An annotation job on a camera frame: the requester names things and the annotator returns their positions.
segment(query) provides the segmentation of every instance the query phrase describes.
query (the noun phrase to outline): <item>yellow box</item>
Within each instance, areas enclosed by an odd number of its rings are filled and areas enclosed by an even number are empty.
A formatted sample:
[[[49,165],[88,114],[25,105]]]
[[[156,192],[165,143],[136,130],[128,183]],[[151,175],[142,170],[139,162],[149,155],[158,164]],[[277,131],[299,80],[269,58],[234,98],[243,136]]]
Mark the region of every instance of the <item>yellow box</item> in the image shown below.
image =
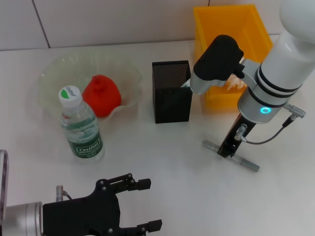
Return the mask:
[[[196,35],[194,56],[197,61],[212,41],[221,34],[233,37],[246,59],[262,62],[272,48],[268,32],[255,5],[195,7]],[[212,87],[206,104],[212,112],[237,110],[243,89]]]

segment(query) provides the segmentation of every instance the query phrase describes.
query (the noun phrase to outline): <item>water bottle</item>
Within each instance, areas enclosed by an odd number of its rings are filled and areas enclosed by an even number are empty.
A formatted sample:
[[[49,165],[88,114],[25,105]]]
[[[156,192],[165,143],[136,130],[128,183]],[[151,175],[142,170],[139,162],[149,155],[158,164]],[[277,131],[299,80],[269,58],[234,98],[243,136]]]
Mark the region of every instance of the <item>water bottle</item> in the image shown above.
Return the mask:
[[[63,106],[61,124],[74,156],[84,162],[100,160],[105,151],[97,118],[80,90],[66,86],[60,90],[59,100]]]

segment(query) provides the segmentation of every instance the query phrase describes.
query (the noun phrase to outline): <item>mesh container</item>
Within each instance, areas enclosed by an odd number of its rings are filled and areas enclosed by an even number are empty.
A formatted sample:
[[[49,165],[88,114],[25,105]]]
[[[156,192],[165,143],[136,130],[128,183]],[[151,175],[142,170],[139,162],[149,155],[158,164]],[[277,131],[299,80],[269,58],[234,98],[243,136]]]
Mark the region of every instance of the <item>mesh container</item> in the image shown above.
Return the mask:
[[[156,123],[189,121],[192,91],[181,86],[190,78],[187,60],[152,63]]]

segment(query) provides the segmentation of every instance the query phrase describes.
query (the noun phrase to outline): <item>white table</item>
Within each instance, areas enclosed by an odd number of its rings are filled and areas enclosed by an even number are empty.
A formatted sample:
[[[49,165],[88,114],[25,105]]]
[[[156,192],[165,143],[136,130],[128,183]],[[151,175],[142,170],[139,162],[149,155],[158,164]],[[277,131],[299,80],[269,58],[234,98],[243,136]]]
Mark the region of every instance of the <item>white table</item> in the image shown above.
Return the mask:
[[[132,108],[101,123],[106,157],[97,165],[71,158],[63,132],[36,102],[41,71],[73,48],[0,52],[0,147],[10,158],[8,205],[55,200],[62,184],[73,197],[89,195],[100,178],[133,173],[150,178],[150,190],[118,194],[121,227],[162,219],[152,236],[310,236],[315,235],[315,75],[291,99],[306,110],[270,143],[242,144],[238,154],[261,166],[258,173],[203,148],[221,144],[237,114],[203,114],[194,95],[190,121],[155,124],[153,61],[190,60],[193,42],[109,46],[142,71],[142,97]],[[271,137],[289,116],[257,125],[251,141]]]

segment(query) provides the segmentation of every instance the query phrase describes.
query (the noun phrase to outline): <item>white bottle cap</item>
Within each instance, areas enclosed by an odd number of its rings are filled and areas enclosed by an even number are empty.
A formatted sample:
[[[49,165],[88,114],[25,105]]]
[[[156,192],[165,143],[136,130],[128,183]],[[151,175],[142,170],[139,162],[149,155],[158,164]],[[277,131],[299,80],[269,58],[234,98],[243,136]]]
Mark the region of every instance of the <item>white bottle cap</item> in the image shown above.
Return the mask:
[[[76,86],[66,86],[59,91],[59,101],[66,108],[73,108],[80,105],[82,95]]]

